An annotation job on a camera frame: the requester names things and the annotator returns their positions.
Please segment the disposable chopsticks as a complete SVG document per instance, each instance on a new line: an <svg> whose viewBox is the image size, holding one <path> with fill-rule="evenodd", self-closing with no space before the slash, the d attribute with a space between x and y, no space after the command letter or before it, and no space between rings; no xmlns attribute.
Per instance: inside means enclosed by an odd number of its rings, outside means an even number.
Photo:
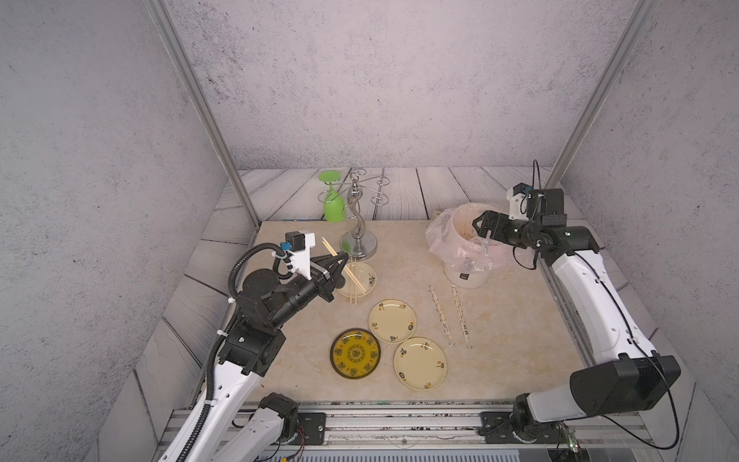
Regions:
<svg viewBox="0 0 739 462"><path fill-rule="evenodd" d="M356 265L354 263L351 263L348 271L350 273L354 273L355 267ZM352 287L349 289L350 291L349 303L352 305L355 305L357 303L357 295L358 295L359 289L358 289L357 283L354 281L354 278L351 276L349 279L351 280L351 284L352 284Z"/></svg>

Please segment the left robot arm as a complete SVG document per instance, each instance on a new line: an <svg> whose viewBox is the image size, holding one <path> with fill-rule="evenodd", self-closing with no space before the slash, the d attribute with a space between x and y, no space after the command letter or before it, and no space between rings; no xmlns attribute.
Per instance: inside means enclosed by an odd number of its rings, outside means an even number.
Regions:
<svg viewBox="0 0 739 462"><path fill-rule="evenodd" d="M298 431L298 404L281 394L261 400L244 427L222 439L246 399L261 385L283 347L285 323L315 298L331 302L344 286L348 254L313 257L284 244L258 244L228 277L235 311L208 353L204 389L164 461L255 461Z"/></svg>

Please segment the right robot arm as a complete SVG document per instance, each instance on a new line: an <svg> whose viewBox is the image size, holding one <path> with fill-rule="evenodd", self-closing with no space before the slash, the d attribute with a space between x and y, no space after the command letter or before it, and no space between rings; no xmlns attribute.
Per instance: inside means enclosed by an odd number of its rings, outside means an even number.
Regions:
<svg viewBox="0 0 739 462"><path fill-rule="evenodd" d="M471 223L475 233L513 250L533 250L533 267L551 270L573 302L594 361L564 385L519 395L507 421L512 435L534 443L567 421L610 419L672 398L679 362L659 353L638 327L612 283L597 239L588 228L569 225L563 191L520 183L506 197L508 213L484 211Z"/></svg>

